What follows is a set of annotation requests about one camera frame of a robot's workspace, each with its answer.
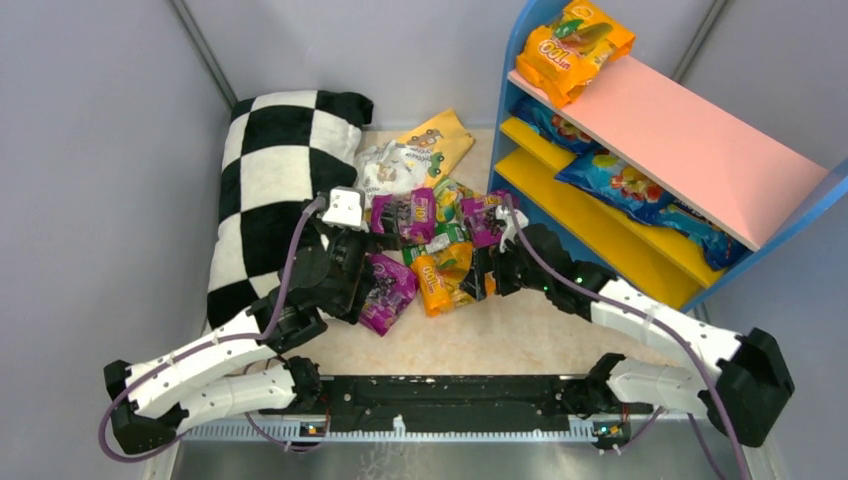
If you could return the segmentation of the orange candy bag floor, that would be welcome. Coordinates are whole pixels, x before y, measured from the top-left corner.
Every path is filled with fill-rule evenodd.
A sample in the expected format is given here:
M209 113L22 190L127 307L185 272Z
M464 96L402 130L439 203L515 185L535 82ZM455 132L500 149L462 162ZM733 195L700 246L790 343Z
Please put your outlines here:
M436 317L477 303L460 290L470 268L471 242L454 244L435 255L421 255L409 267L418 279L425 314Z

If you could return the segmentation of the orange candy bag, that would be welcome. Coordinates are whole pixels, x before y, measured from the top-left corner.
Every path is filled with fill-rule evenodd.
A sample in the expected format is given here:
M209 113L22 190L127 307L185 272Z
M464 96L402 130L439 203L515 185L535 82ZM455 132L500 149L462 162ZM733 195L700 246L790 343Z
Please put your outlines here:
M635 40L593 2L572 1L528 35L515 69L559 109L575 102L606 63L628 55Z

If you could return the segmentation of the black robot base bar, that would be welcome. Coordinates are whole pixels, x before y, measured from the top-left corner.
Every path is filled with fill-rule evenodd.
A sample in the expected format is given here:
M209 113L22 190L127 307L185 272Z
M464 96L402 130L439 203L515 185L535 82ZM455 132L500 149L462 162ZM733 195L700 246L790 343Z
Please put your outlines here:
M600 382L582 376L468 375L324 377L305 401L281 410L329 420L333 433L382 432L402 419L413 433L563 432L577 420L649 414L623 405Z

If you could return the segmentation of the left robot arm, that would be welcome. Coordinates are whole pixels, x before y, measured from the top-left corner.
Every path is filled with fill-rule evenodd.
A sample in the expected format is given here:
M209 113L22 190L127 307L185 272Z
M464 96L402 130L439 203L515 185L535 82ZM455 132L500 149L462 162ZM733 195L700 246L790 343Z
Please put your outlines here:
M332 395L318 366L286 353L351 319L364 296L366 257L384 244L363 214L324 197L306 204L287 247L280 284L224 324L169 353L103 369L111 403L97 430L101 451L134 463L190 430L234 415L315 415L331 429Z

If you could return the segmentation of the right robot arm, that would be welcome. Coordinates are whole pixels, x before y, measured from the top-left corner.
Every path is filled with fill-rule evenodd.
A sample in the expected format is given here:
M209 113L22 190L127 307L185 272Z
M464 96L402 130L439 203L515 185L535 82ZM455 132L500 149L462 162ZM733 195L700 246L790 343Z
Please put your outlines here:
M499 244L475 248L471 279L506 296L539 291L557 309L616 330L670 359L652 364L608 353L590 378L619 403L705 416L727 437L760 447L795 392L779 343L700 322L639 291L613 271L574 260L546 226L531 224Z

